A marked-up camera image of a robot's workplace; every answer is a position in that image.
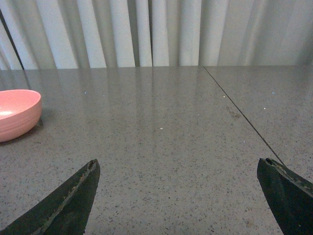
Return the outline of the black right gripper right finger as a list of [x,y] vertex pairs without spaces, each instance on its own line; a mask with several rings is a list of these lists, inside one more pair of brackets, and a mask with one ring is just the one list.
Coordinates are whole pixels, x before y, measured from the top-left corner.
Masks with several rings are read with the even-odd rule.
[[313,184],[273,159],[259,159],[257,178],[285,235],[313,233]]

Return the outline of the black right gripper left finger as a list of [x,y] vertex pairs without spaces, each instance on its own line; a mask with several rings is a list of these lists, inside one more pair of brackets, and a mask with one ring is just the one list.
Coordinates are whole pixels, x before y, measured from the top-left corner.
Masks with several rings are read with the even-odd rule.
[[100,178],[100,165],[91,160],[28,212],[13,221],[2,235],[82,235]]

